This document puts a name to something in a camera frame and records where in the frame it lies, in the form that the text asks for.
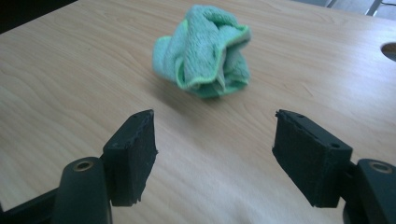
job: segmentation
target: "table surface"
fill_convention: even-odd
[[[114,223],[342,223],[312,208],[277,164],[278,109],[396,162],[396,22],[281,0],[201,1],[250,26],[249,85],[202,100],[157,77],[155,40],[194,1],[80,0],[0,35],[0,202],[57,188],[71,161],[102,154],[133,113],[154,109],[157,160]]]

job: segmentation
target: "crumpled towel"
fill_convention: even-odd
[[[250,73],[239,52],[251,38],[248,26],[212,6],[193,6],[173,36],[159,38],[153,50],[155,73],[182,90],[208,98],[241,90]]]

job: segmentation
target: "towel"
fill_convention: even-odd
[[[173,36],[153,49],[154,72],[182,90],[208,98],[241,90],[250,73],[239,52],[251,38],[248,26],[218,7],[193,6]]]

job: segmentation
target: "wooden table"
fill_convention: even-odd
[[[71,161],[99,157],[133,113],[155,111],[156,163],[142,202],[114,223],[342,223],[312,208],[277,164],[278,109],[396,162],[396,22],[281,0],[215,5],[247,24],[250,84],[201,100],[151,69],[156,38],[193,1],[80,0],[0,35],[0,201],[57,188]],[[211,4],[212,1],[201,1]]]

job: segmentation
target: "metal ring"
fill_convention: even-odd
[[[93,161],[81,161],[73,167],[73,170],[76,172],[83,172],[91,169],[91,167],[93,167]]]
[[[393,169],[389,165],[387,165],[383,162],[370,161],[369,165],[371,166],[372,169],[374,169],[380,173],[387,174],[387,175],[393,173]]]

